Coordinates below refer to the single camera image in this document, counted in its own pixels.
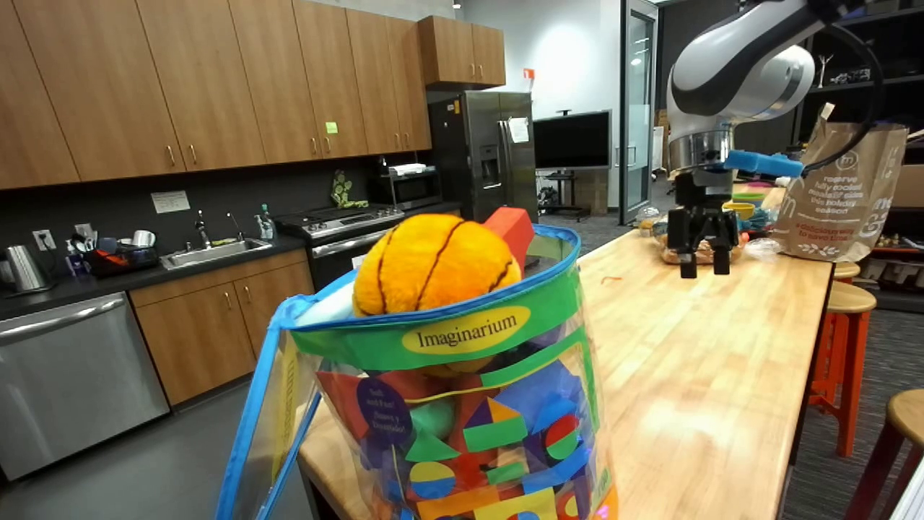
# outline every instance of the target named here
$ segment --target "plastic container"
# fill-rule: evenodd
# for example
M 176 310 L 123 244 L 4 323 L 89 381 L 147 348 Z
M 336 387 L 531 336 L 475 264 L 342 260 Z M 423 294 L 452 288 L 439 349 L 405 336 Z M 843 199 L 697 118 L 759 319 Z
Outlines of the plastic container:
M 290 345 L 303 358 L 293 368 L 313 368 L 303 375 L 323 391 L 359 472 L 372 476 L 375 517 L 616 517 L 580 314 L 580 241 L 566 229 L 535 232 L 528 277 L 469 304 L 354 319 L 356 274 L 322 294 L 290 299 L 261 352 L 224 511 L 257 509 L 237 502 L 261 496 L 250 488 L 261 481 L 247 481 L 255 472 L 235 462 L 257 466 L 252 439 L 278 430 L 261 426 L 257 403 L 271 379 L 293 379 L 278 355 Z

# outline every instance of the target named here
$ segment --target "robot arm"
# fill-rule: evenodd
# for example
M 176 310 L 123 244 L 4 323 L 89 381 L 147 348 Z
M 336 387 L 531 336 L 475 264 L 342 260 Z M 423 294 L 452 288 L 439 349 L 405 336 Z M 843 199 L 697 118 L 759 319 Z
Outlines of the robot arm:
M 697 249 L 714 249 L 717 274 L 727 274 L 736 221 L 726 156 L 735 128 L 795 111 L 811 80 L 816 62 L 795 46 L 837 21 L 837 7 L 865 0 L 765 0 L 700 36 L 673 63 L 667 80 L 670 164 L 678 212 L 667 221 L 667 247 L 681 258 L 681 277 L 697 277 Z

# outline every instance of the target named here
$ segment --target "wooden countertop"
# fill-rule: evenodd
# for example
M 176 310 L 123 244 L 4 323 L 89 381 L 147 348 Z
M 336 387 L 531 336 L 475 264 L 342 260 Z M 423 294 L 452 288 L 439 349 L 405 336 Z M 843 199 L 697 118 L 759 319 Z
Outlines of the wooden countertop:
M 622 520 L 778 517 L 833 265 L 740 258 L 681 280 L 652 241 L 580 258 Z M 345 517 L 371 517 L 328 408 L 300 452 Z

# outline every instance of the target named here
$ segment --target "kitchen counter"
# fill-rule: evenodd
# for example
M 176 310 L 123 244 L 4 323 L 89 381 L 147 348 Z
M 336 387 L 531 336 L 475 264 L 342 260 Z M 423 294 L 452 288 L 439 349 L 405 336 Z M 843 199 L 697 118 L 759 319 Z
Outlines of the kitchen counter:
M 62 304 L 73 304 L 73 301 L 108 294 L 108 293 L 130 293 L 130 288 L 143 288 L 143 286 L 157 286 L 166 280 L 179 280 L 179 277 L 192 277 L 192 274 L 203 274 L 211 270 L 250 264 L 257 258 L 271 258 L 271 255 L 284 255 L 284 252 L 296 252 L 296 249 L 306 249 L 306 244 L 297 238 L 278 238 L 271 249 L 241 255 L 241 258 L 225 258 L 218 264 L 203 264 L 203 265 L 192 265 L 192 270 L 179 270 L 179 273 L 169 273 L 163 265 L 154 265 L 144 273 L 128 273 L 128 274 L 104 277 L 104 280 L 69 277 L 69 280 L 52 283 L 49 293 L 36 293 L 36 294 L 0 293 L 0 319 L 26 314 L 26 312 L 37 312 L 37 310 L 49 310 L 49 307 L 62 307 Z
M 626 234 L 580 258 L 580 277 L 619 517 L 778 517 L 833 265 L 740 258 L 681 280 Z M 371 517 L 328 408 L 300 469 L 342 517 Z

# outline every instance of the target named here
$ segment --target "stainless steel refrigerator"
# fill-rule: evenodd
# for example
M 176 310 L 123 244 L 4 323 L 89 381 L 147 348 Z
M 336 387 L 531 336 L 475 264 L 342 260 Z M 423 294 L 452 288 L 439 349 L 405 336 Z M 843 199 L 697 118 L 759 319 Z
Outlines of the stainless steel refrigerator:
M 443 92 L 430 99 L 434 164 L 463 216 L 488 221 L 499 205 L 537 221 L 537 164 L 528 92 Z

